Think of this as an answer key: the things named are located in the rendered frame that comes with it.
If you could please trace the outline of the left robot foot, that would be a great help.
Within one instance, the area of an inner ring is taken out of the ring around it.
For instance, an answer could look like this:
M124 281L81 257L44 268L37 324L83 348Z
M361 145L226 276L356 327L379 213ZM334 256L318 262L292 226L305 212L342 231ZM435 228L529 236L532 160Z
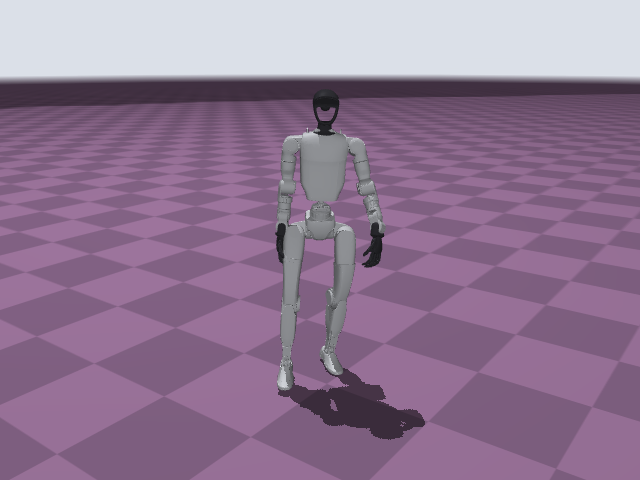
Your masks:
M325 346L323 346L319 353L319 356L323 360L325 367L331 374L334 374L334 375L343 374L343 367L338 361L336 354L330 351L331 349L329 350L329 354L327 355L325 353Z

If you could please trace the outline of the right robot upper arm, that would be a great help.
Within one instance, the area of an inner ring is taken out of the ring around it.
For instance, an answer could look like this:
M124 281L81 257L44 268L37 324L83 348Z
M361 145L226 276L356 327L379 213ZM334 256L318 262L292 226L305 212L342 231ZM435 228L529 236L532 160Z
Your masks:
M296 181L293 175L296 166L296 156L294 155L300 150L300 143L303 135L292 135L285 138L281 153L281 174L282 186L281 194L294 194L296 190Z

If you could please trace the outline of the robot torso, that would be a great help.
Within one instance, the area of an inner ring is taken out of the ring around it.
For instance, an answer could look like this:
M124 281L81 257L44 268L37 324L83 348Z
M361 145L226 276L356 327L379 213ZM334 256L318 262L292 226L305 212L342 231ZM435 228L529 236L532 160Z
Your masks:
M333 239L335 216L325 202L337 201L345 183L348 140L345 134L335 132L323 136L303 133L300 143L300 182L307 200L318 201L305 213L306 239Z

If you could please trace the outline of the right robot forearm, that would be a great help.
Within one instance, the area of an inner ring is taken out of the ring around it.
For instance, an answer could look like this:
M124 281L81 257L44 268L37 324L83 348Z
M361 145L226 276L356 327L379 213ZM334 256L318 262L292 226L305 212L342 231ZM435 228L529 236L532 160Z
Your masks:
M290 214L291 214L291 203L292 203L292 197L289 196L288 194L281 194L281 186L282 186L282 179L279 182L279 187L278 187L278 208L277 208L277 224L276 224L276 230L278 230L278 225L280 223L284 223L286 226L286 230L289 227L289 223L288 221L290 220Z

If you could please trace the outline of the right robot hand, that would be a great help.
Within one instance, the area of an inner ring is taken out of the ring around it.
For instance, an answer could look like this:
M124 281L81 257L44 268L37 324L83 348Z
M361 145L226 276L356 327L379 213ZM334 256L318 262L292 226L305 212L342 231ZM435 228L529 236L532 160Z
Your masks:
M284 238L284 235L285 235L285 231L286 231L285 224L284 223L280 223L278 225L277 232L275 232L275 235L277 236L276 248L277 248L277 252L278 252L278 259L282 264L283 264L283 258L284 258L284 254L283 254L283 238Z

